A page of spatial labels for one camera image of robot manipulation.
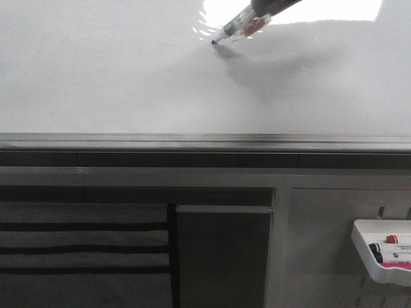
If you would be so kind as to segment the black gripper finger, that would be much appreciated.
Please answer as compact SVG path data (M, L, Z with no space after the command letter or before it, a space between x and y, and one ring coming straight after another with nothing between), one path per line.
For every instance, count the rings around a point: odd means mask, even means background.
M251 7L257 16L277 15L301 0L252 0Z

